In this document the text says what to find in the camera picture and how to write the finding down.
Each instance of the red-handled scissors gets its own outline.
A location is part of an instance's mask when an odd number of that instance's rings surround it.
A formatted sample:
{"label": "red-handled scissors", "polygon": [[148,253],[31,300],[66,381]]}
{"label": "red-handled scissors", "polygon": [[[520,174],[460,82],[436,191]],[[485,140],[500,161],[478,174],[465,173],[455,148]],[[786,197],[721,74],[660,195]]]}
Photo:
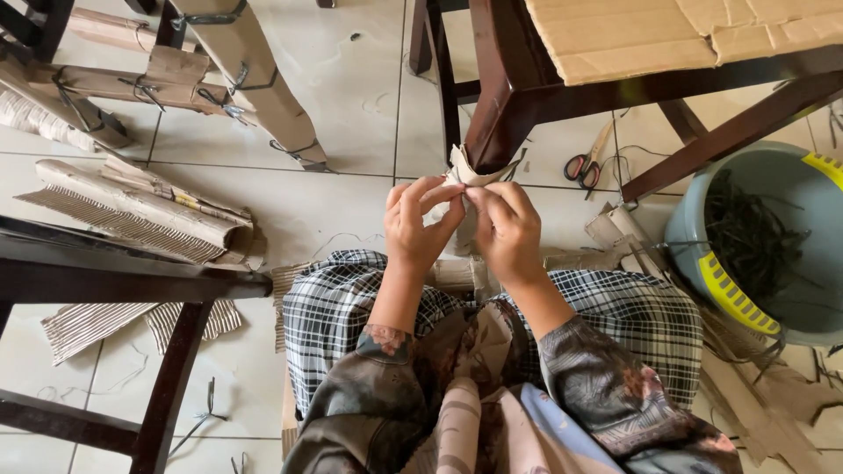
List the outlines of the red-handled scissors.
{"label": "red-handled scissors", "polygon": [[600,131],[597,140],[594,141],[594,146],[591,148],[590,154],[579,154],[568,160],[565,164],[563,173],[568,180],[576,181],[580,188],[588,191],[585,195],[586,201],[591,196],[591,191],[597,187],[600,181],[600,164],[597,162],[597,157],[600,155],[600,150],[606,143],[606,138],[609,136],[609,130],[612,128],[612,121],[609,121]]}

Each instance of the floral blouse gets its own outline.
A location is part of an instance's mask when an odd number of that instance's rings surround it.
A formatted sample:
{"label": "floral blouse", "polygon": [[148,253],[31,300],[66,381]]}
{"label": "floral blouse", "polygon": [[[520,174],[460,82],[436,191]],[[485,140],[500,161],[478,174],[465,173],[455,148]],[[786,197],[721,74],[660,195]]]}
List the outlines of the floral blouse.
{"label": "floral blouse", "polygon": [[742,472],[725,435],[579,316],[539,341],[544,380],[529,383],[514,309],[471,311],[419,341],[366,326],[316,391],[282,474]]}

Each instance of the wooden chair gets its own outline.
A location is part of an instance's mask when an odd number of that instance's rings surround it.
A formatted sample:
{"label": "wooden chair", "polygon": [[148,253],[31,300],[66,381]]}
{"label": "wooden chair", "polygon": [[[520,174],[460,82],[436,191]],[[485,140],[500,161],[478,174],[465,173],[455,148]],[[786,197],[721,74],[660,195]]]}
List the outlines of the wooden chair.
{"label": "wooden chair", "polygon": [[[454,83],[442,22],[443,12],[466,7],[471,11],[479,84]],[[457,105],[476,98],[464,141],[470,164],[482,174],[506,166],[537,124],[658,103],[685,147],[623,185],[625,202],[663,189],[805,117],[843,91],[843,46],[567,87],[524,0],[416,0],[410,67],[422,73],[434,57],[444,156],[447,159],[451,146],[460,143]],[[792,80],[710,132],[683,100],[785,79]]]}
{"label": "wooden chair", "polygon": [[272,281],[259,273],[180,263],[96,234],[0,216],[0,337],[15,303],[189,302],[143,423],[0,390],[0,424],[128,455],[130,474],[161,474],[213,301],[271,291]]}

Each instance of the tile floor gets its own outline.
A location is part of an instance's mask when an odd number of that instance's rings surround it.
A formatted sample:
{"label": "tile floor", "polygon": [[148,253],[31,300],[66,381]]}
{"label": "tile floor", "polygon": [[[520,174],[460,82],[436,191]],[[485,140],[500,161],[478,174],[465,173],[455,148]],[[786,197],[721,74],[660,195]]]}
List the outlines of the tile floor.
{"label": "tile floor", "polygon": [[[199,116],[149,105],[97,100],[124,120],[136,144],[122,153],[190,189],[225,202],[249,206],[270,241],[269,265],[318,259],[332,250],[365,247],[383,250],[380,237],[383,201],[397,180],[443,171],[438,96],[432,80],[408,73],[412,2],[366,0],[338,2],[334,10],[316,8],[312,0],[250,2],[266,33],[279,68],[291,90],[310,114],[319,140],[341,175],[295,170],[292,160],[271,150],[268,135],[220,116]],[[122,2],[77,0],[80,7],[137,17]],[[158,19],[150,19],[156,24]],[[476,61],[466,12],[445,15],[457,80],[476,78]],[[360,37],[351,42],[352,33]],[[107,67],[141,72],[142,53],[96,45],[67,33],[56,63]],[[426,73],[427,79],[433,78]],[[209,80],[220,80],[211,75]],[[769,94],[772,84],[688,98],[708,127],[715,127],[744,107]],[[461,116],[463,132],[473,106]],[[806,149],[833,154],[826,110],[797,121],[770,136]],[[524,146],[525,163],[515,180],[525,186],[540,210],[543,244],[576,249],[593,242],[583,225],[605,202],[617,201],[617,183],[604,172],[589,201],[564,179],[566,159],[587,152],[610,113],[536,127]],[[617,123],[618,146],[639,145],[669,154],[681,146],[657,106],[637,107]],[[613,154],[615,144],[602,153]],[[628,148],[624,153],[632,176],[655,165],[661,157]],[[0,128],[0,213],[53,224],[81,226],[61,214],[12,199],[41,184],[34,163],[61,157],[69,164],[93,169],[103,154],[88,154],[60,143]],[[688,186],[682,180],[649,197],[634,212],[658,240],[666,220]],[[204,411],[207,382],[215,377],[215,411],[229,422],[206,423],[169,463],[167,472],[230,473],[229,458],[248,456],[250,474],[276,473],[281,467],[281,406],[284,354],[274,353],[274,314],[269,299],[241,300],[244,327],[203,344],[191,374],[176,428],[183,436]],[[161,363],[150,333],[140,321],[106,341],[94,344],[59,367],[51,367],[51,352],[39,320],[58,305],[14,307],[0,340],[0,387],[73,407],[140,422]],[[790,347],[787,358],[812,374],[809,351]],[[843,369],[843,355],[829,361]],[[142,370],[127,383],[127,374]],[[707,401],[694,406],[710,417]],[[713,413],[714,421],[722,419]],[[843,407],[829,410],[805,432],[821,449],[826,472],[843,463]],[[789,472],[778,461],[761,467],[746,460],[746,472]],[[128,458],[64,441],[0,427],[0,472],[8,474],[99,474],[122,472]]]}

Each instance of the black and white plaid fabric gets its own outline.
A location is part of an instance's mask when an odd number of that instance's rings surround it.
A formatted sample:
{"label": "black and white plaid fabric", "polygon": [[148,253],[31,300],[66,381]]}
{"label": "black and white plaid fabric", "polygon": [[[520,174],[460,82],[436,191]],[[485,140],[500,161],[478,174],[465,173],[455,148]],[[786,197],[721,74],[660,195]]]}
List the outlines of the black and white plaid fabric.
{"label": "black and white plaid fabric", "polygon": [[[357,346],[385,268],[386,256],[378,252],[336,251],[304,270],[284,296],[287,365],[302,414],[328,370]],[[578,314],[641,357],[658,372],[679,406],[690,408],[699,382],[702,320],[687,295],[640,273],[561,270],[550,272],[550,279]],[[517,308],[508,294],[496,298]],[[425,336],[454,310],[476,305],[425,287],[416,337]],[[529,328],[524,315],[518,315]],[[522,368],[529,378],[540,380],[532,333],[529,339]]]}

